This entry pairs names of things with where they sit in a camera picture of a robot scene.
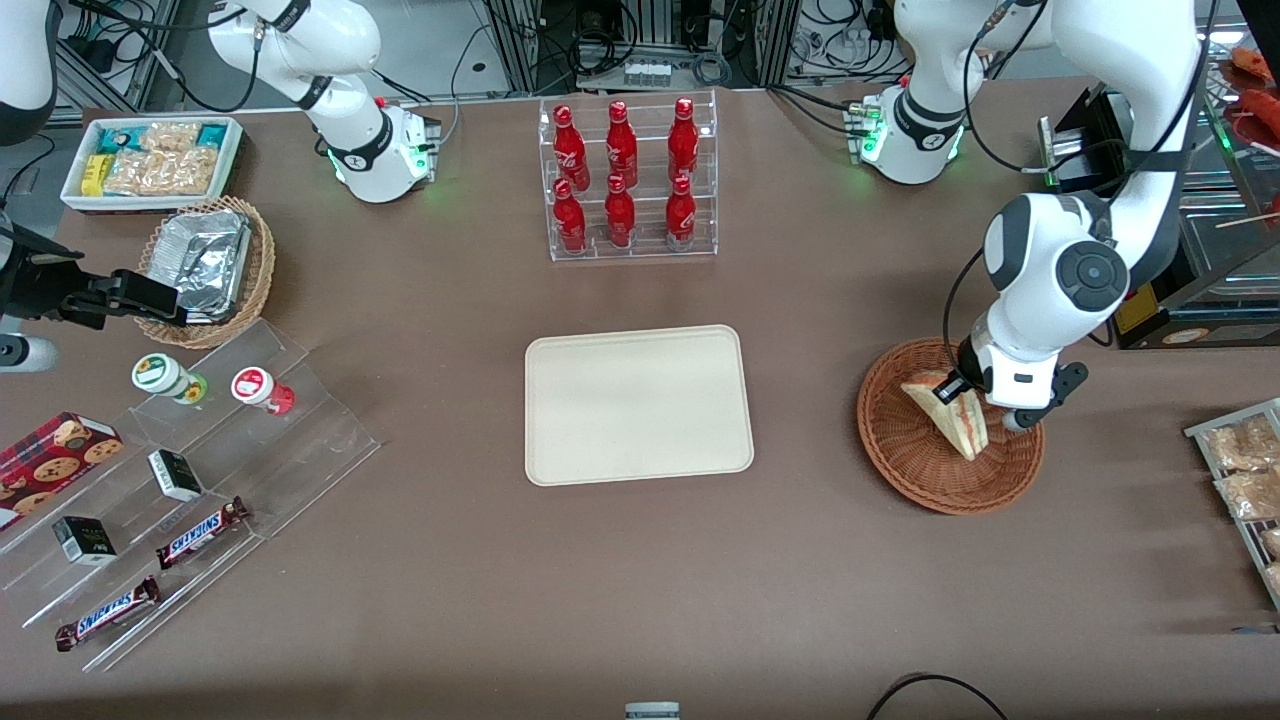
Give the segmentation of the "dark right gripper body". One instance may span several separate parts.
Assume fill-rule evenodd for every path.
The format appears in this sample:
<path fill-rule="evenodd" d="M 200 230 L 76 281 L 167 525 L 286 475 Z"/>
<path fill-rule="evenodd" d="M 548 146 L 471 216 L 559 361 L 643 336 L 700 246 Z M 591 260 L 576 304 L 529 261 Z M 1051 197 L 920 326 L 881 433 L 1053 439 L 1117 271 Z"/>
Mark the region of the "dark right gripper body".
<path fill-rule="evenodd" d="M 79 268 L 84 254 L 61 246 L 23 225 L 3 227 L 3 314 L 20 320 L 68 322 L 101 331 L 119 316 L 105 290 L 105 275 Z"/>

